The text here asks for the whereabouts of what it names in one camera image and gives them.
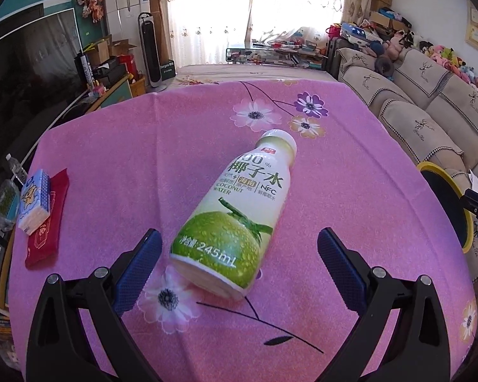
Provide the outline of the green coconut water bottle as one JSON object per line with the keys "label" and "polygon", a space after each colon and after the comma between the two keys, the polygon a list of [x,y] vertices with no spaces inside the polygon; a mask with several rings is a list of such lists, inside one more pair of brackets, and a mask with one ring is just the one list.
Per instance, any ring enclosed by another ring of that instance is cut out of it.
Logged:
{"label": "green coconut water bottle", "polygon": [[250,290],[283,210],[297,153],[281,129],[228,163],[182,226],[171,263],[193,285],[227,299]]}

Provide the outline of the yellow rimmed black trash bin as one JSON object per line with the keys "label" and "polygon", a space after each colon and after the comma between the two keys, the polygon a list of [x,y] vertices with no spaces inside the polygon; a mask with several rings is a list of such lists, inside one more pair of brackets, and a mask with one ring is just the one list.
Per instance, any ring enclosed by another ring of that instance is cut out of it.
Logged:
{"label": "yellow rimmed black trash bin", "polygon": [[474,239],[474,223],[472,214],[464,208],[460,201],[464,193],[453,178],[440,166],[430,161],[423,161],[417,165],[417,168],[437,197],[453,226],[462,252],[468,253],[472,248]]}

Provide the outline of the beige sofa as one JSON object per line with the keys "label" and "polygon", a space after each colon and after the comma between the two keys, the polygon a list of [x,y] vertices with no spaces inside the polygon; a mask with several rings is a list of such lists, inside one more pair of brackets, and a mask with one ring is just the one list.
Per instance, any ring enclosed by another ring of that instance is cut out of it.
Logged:
{"label": "beige sofa", "polygon": [[478,91],[415,49],[405,49],[391,78],[376,59],[336,51],[331,68],[368,106],[415,164],[432,162],[465,191],[478,180]]}

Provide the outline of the red envelope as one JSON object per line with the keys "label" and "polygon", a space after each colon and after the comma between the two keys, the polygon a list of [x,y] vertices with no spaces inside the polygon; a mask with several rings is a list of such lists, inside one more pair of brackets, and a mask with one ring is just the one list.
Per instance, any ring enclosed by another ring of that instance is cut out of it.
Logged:
{"label": "red envelope", "polygon": [[33,269],[41,261],[58,254],[63,206],[69,190],[67,169],[50,179],[51,215],[30,236],[27,242],[25,267]]}

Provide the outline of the blue tissue pack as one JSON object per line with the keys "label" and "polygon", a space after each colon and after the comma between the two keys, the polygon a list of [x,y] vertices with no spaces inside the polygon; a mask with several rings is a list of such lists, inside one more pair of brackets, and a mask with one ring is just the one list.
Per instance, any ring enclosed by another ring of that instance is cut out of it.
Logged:
{"label": "blue tissue pack", "polygon": [[43,169],[39,169],[22,187],[18,208],[18,228],[30,236],[50,215],[50,177]]}

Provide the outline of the clear plastic container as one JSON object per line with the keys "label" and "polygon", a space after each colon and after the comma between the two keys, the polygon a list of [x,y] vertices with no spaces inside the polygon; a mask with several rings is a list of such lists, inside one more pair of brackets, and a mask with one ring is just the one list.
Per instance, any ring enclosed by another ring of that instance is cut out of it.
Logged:
{"label": "clear plastic container", "polygon": [[5,180],[0,188],[0,230],[12,230],[18,217],[19,191],[12,180]]}

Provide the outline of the clear water bottle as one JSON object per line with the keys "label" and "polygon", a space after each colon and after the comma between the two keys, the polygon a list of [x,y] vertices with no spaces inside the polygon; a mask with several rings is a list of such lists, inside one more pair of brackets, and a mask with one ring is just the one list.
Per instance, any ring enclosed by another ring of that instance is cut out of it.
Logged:
{"label": "clear water bottle", "polygon": [[24,185],[27,182],[27,172],[22,167],[22,164],[9,153],[6,155],[6,161],[9,164],[12,175],[16,177],[18,182]]}

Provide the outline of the plush toys pile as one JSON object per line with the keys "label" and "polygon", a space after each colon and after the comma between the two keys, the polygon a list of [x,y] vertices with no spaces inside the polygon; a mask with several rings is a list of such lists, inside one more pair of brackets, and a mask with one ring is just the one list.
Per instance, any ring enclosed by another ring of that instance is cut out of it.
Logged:
{"label": "plush toys pile", "polygon": [[415,35],[413,31],[397,30],[391,36],[402,48],[416,49],[446,70],[456,74],[478,93],[478,73],[466,63],[451,47],[433,45],[430,41]]}

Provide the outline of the pink floral tablecloth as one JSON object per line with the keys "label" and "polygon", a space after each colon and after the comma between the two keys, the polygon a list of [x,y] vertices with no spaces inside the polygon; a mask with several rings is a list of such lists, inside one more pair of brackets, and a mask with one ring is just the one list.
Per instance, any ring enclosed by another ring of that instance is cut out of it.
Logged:
{"label": "pink floral tablecloth", "polygon": [[46,277],[80,279],[144,233],[169,247],[226,165],[259,139],[237,118],[257,100],[297,142],[292,182],[268,253],[238,303],[189,286],[162,257],[123,316],[165,381],[313,381],[351,331],[317,251],[323,228],[393,277],[430,276],[445,314],[452,369],[472,345],[474,290],[453,227],[415,164],[346,85],[228,82],[150,93],[92,112],[41,138],[33,169],[66,171],[58,253],[25,267],[14,239],[9,309],[20,359]]}

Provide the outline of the glass coffee table with clutter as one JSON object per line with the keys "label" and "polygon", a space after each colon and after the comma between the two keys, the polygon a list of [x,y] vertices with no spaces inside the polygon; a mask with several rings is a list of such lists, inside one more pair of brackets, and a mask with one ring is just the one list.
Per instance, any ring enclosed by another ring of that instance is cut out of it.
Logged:
{"label": "glass coffee table with clutter", "polygon": [[225,59],[231,64],[270,65],[322,70],[327,59],[317,46],[309,41],[300,44],[292,40],[274,40],[264,44],[253,42],[250,46],[229,47]]}

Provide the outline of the tv stand cabinet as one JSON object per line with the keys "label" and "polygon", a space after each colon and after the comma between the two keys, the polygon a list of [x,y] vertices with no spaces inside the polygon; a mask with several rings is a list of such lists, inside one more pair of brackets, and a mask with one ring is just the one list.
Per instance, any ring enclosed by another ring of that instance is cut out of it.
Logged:
{"label": "tv stand cabinet", "polygon": [[91,106],[84,112],[84,114],[87,115],[96,110],[106,108],[112,104],[131,99],[133,94],[129,84],[130,78],[132,78],[132,74],[128,73],[127,75],[124,75],[108,91],[106,91],[102,97],[99,97],[97,101],[93,102],[93,104],[91,104]]}

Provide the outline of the large black television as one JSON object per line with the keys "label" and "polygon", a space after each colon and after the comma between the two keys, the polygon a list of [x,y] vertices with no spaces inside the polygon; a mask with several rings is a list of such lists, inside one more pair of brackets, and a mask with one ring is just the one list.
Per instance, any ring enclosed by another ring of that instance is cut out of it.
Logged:
{"label": "large black television", "polygon": [[72,9],[31,21],[0,38],[0,186],[42,134],[86,91],[75,58],[82,44]]}

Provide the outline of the cardboard boxes by television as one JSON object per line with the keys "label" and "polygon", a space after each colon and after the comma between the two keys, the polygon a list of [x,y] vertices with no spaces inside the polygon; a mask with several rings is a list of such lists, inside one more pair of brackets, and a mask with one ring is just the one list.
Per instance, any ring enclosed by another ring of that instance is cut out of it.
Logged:
{"label": "cardboard boxes by television", "polygon": [[128,39],[112,40],[112,35],[97,40],[83,49],[83,53],[87,56],[93,68],[98,67],[110,57],[129,54],[136,45],[131,44]]}

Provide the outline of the white curtains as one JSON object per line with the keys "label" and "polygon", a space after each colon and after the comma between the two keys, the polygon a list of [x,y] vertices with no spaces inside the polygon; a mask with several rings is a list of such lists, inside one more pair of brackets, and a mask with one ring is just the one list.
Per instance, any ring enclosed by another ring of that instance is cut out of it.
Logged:
{"label": "white curtains", "polygon": [[229,47],[301,36],[317,48],[327,30],[364,19],[370,0],[165,0],[168,40],[179,67],[219,64]]}

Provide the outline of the black tower fan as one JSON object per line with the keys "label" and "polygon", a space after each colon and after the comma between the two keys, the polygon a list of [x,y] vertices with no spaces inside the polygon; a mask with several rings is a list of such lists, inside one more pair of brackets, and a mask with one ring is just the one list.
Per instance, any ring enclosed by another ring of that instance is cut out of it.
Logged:
{"label": "black tower fan", "polygon": [[146,67],[146,80],[152,91],[162,91],[163,84],[153,16],[148,12],[142,12],[138,16],[138,25]]}

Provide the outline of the white air conditioner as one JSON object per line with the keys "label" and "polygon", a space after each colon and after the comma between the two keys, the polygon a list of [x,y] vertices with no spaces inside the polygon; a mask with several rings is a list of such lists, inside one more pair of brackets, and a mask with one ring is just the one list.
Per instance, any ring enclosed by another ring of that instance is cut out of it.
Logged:
{"label": "white air conditioner", "polygon": [[136,66],[144,71],[138,17],[150,11],[149,0],[104,0],[109,34],[113,41],[128,40]]}

